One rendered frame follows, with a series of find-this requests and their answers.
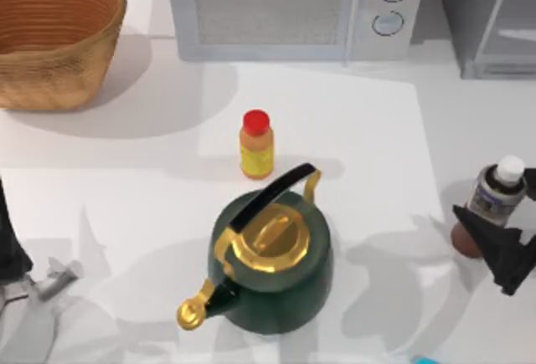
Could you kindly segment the pale microwave oven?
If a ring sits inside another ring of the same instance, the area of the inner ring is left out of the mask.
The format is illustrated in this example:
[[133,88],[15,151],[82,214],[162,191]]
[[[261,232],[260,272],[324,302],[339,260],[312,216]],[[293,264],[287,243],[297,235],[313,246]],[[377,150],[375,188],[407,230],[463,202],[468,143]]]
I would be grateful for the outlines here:
[[[351,0],[170,0],[178,52],[187,61],[344,62]],[[359,0],[352,61],[402,59],[420,0]],[[404,27],[378,36],[390,11]]]

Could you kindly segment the woven brown basket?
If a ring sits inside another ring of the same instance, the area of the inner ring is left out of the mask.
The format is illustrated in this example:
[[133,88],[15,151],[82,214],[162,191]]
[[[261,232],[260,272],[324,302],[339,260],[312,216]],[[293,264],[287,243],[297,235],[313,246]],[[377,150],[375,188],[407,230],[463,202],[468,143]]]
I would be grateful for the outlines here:
[[0,109],[73,110],[98,93],[126,0],[0,0]]

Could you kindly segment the green and gold kettle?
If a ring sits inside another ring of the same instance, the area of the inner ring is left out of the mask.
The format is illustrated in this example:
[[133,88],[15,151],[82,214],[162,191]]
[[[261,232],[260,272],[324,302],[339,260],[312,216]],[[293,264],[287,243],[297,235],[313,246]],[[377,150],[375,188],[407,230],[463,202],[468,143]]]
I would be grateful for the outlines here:
[[315,204],[322,173],[302,163],[228,203],[208,246],[208,274],[178,308],[186,331],[222,315],[262,335],[295,331],[322,310],[332,287],[331,231]]

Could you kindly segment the orange bottle with red cap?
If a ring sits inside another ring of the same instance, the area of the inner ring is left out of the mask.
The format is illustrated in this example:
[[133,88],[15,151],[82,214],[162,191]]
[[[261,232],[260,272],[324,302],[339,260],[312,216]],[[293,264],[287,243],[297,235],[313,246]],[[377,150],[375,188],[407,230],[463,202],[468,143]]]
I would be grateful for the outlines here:
[[274,145],[268,114],[260,109],[247,111],[240,129],[240,169],[245,176],[260,180],[273,172]]

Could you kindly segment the grey bottle with white cap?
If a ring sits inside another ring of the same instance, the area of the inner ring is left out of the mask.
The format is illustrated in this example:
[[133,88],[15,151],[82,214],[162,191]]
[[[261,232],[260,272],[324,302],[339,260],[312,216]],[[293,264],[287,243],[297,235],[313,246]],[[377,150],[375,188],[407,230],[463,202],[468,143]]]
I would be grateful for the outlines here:
[[510,228],[508,221],[528,194],[525,169],[524,161],[512,155],[485,166],[461,208],[500,228],[501,236],[520,242],[523,233]]

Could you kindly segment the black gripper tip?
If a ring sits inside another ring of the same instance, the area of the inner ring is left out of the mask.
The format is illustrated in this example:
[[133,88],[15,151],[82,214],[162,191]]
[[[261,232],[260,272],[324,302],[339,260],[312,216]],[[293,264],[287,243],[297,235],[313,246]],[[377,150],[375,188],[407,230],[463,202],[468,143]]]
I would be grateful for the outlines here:
[[0,177],[0,285],[18,282],[33,266],[14,232]]

